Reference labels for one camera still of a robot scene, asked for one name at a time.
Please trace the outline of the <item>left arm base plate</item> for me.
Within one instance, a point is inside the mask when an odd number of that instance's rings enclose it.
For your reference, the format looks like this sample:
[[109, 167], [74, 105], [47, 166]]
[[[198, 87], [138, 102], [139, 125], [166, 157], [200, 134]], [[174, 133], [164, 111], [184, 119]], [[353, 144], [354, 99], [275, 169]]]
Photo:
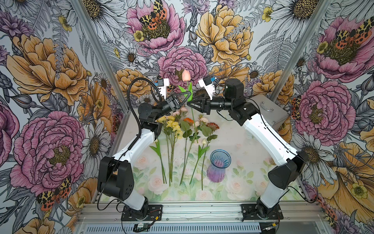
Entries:
[[126, 208], [121, 215], [121, 221], [160, 221], [162, 219], [163, 205], [144, 205], [141, 210]]

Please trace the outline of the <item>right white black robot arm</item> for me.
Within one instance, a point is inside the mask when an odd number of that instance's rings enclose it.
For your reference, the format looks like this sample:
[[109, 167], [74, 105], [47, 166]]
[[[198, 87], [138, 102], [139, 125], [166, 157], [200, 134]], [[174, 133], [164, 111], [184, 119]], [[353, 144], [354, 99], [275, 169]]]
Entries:
[[250, 212], [250, 215], [256, 215], [260, 219], [269, 219], [280, 199], [288, 192], [289, 184], [303, 171], [308, 154], [297, 151], [280, 137], [263, 117], [259, 104], [253, 99], [246, 100], [244, 85], [238, 79], [225, 81], [221, 97], [213, 95], [213, 78], [206, 77], [198, 83], [206, 93], [193, 98], [188, 106], [206, 114], [210, 114], [211, 110], [227, 110], [231, 118], [251, 133], [274, 160], [276, 167], [268, 172], [269, 183], [265, 192]]

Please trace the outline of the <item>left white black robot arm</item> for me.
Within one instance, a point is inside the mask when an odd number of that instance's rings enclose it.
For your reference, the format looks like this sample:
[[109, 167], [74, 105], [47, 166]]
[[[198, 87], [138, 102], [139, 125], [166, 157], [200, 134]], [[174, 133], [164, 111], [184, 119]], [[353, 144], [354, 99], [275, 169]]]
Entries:
[[186, 91], [173, 94], [156, 106], [140, 104], [135, 115], [139, 133], [125, 148], [100, 161], [97, 190], [123, 203], [133, 218], [144, 220], [149, 213], [148, 199], [134, 188], [133, 164], [160, 135], [162, 124], [158, 120], [180, 109], [190, 97], [192, 94]]

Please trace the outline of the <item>pink tulip stem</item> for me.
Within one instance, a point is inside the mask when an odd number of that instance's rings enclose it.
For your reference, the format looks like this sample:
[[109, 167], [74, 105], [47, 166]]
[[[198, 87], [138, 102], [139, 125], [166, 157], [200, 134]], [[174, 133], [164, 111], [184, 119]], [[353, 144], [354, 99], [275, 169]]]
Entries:
[[[181, 86], [179, 88], [183, 92], [189, 92], [188, 101], [192, 101], [192, 98], [193, 98], [192, 81], [191, 81], [191, 74], [190, 74], [189, 70], [187, 70], [187, 69], [183, 70], [182, 81], [186, 83], [187, 87], [186, 87], [186, 89], [182, 88]], [[191, 113], [192, 113], [192, 120], [194, 121], [194, 123], [193, 123], [194, 133], [197, 135], [198, 129], [197, 129], [197, 126], [196, 126], [196, 121], [195, 121], [195, 118], [194, 118], [193, 110], [191, 111]]]

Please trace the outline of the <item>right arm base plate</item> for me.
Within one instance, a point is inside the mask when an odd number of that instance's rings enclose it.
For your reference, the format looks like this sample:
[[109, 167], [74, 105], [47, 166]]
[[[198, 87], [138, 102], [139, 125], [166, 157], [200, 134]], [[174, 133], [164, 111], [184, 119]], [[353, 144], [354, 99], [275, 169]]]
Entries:
[[282, 220], [284, 218], [279, 204], [274, 208], [267, 208], [266, 206], [245, 203], [241, 204], [242, 221], [244, 220]]

